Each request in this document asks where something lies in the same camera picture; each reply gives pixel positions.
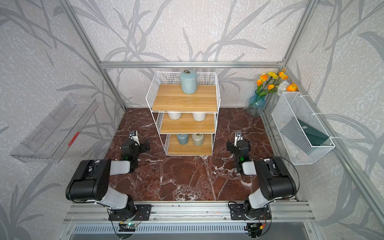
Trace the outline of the white wire shelf rack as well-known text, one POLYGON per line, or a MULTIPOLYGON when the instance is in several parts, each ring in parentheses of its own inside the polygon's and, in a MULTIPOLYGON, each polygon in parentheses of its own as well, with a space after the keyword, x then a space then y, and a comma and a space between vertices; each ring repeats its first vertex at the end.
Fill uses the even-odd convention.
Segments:
POLYGON ((146 95, 146 102, 156 124, 161 144, 167 156, 210 156, 213 154, 221 96, 216 73, 198 73, 197 91, 185 94, 180 73, 156 72, 146 95), (168 112, 180 112, 171 120, 168 112), (193 113, 206 113, 204 121, 193 119, 193 113), (180 145, 177 134, 188 134, 189 142, 180 145), (204 144, 196 147, 193 134, 204 134, 204 144))

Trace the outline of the tall light blue canister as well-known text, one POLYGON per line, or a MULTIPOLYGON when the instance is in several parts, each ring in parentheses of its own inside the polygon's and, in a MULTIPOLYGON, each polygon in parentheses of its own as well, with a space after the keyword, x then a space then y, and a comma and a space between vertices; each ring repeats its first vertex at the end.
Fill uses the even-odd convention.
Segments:
POLYGON ((192 70, 184 70, 180 73, 180 82, 183 93, 194 94, 197 91, 198 74, 192 70))

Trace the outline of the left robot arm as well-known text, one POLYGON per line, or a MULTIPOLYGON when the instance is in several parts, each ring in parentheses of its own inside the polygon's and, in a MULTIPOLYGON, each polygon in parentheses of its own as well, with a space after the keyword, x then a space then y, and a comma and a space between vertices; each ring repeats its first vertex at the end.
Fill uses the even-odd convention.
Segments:
POLYGON ((66 198, 74 203, 94 202, 112 211, 133 213, 132 196, 109 186, 111 176, 133 173, 139 166, 139 155, 151 149, 149 141, 140 144, 135 139, 123 141, 121 160, 83 160, 66 189, 66 198))

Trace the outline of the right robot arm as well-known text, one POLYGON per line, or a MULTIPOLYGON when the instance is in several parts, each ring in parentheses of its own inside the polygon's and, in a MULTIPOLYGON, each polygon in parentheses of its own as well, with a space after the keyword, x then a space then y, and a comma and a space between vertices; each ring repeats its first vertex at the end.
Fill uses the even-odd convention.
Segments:
POLYGON ((256 176, 259 188, 251 193, 244 202, 246 215, 266 208, 275 200, 289 199, 295 196, 300 183, 296 183, 284 162, 288 160, 273 156, 269 159, 253 160, 250 155, 251 143, 247 140, 227 142, 227 151, 234 155, 235 166, 239 173, 256 176))

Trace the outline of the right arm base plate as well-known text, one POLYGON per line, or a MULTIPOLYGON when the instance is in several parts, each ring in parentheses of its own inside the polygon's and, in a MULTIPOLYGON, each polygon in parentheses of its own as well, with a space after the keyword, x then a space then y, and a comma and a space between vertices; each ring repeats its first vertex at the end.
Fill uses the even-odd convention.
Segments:
POLYGON ((247 203, 236 203, 234 201, 228 202, 228 208, 230 210, 231 220, 261 220, 268 221, 272 219, 270 206, 259 209, 253 209, 250 204, 247 203))

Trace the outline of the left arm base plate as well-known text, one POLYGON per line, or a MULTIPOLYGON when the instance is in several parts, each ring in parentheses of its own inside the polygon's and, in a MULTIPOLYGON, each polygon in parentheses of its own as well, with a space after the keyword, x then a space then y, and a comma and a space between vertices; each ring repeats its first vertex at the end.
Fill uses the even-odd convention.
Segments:
POLYGON ((109 221, 148 221, 151 214, 152 205, 135 205, 132 209, 111 210, 109 221))

